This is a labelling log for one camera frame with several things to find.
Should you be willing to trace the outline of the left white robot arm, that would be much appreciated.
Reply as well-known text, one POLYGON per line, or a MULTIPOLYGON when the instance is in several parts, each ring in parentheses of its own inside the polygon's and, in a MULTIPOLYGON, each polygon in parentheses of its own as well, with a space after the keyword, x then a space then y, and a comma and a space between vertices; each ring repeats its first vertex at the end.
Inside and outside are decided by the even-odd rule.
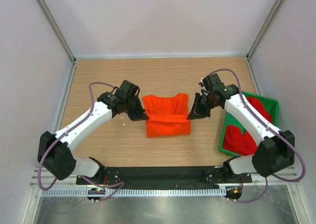
POLYGON ((92 157, 76 158, 74 151, 94 130, 116 115, 125 113, 133 122, 148 120, 139 92, 137 85, 124 80, 111 92, 92 97, 91 107, 71 124, 54 133, 44 132, 39 141, 40 167, 46 168, 57 180, 76 175, 100 184, 106 176, 105 166, 92 157))

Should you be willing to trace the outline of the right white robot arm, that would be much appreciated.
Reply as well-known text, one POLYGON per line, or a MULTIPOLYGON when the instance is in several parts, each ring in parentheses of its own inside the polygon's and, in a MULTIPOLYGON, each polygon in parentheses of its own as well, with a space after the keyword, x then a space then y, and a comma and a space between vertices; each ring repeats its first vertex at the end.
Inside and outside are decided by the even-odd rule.
POLYGON ((199 85, 201 91, 195 94, 188 120, 210 117, 212 109, 221 107, 239 121, 257 145, 254 154, 224 162, 224 180, 234 182, 244 173, 257 173, 266 178, 294 164, 294 134, 281 131, 265 119, 238 86, 224 85, 216 73, 202 78, 199 85))

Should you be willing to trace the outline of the orange t shirt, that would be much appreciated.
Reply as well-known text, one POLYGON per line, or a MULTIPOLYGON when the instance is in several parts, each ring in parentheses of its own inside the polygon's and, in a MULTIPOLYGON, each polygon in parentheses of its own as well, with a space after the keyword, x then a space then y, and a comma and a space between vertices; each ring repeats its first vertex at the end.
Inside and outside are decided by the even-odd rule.
POLYGON ((189 96, 179 93, 174 97, 147 95, 143 97, 146 114, 147 137, 187 135, 191 121, 187 119, 189 96))

